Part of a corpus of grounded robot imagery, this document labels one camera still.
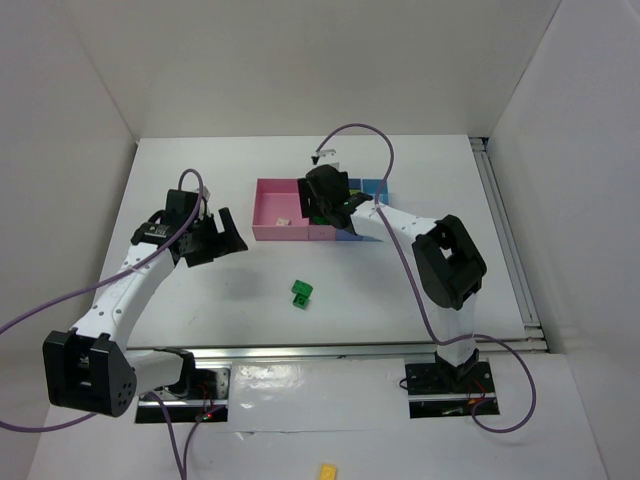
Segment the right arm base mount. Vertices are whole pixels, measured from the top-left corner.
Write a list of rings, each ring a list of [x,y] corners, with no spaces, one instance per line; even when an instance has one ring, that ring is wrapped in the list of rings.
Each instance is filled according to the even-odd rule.
[[[498,415],[496,388],[490,364],[479,361],[461,379],[447,375],[439,361],[409,363],[398,386],[408,395],[412,419]]]

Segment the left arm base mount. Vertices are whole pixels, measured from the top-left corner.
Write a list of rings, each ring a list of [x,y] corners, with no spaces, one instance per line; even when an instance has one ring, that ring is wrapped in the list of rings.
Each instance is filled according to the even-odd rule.
[[[194,359],[181,378],[173,384],[155,387],[139,396],[136,424],[160,424],[166,419],[159,397],[173,423],[226,423],[231,369],[229,365],[202,367]]]

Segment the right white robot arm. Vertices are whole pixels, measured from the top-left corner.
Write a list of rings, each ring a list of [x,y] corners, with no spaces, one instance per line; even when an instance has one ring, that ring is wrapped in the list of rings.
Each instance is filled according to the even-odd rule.
[[[435,306],[438,328],[427,330],[437,344],[436,363],[451,376],[465,376],[478,361],[474,313],[487,266],[462,221],[415,216],[352,193],[348,175],[331,165],[314,168],[297,186],[303,217],[319,216],[338,230],[393,243],[417,299]]]

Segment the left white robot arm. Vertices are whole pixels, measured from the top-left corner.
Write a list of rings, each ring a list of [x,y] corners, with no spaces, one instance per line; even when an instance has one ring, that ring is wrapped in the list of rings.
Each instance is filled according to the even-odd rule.
[[[196,267],[246,248],[228,208],[211,213],[197,193],[169,190],[164,209],[134,232],[116,281],[68,331],[45,339],[50,402],[119,417],[135,397],[153,390],[189,394],[197,374],[193,354],[172,347],[130,352],[130,336],[180,262]]]

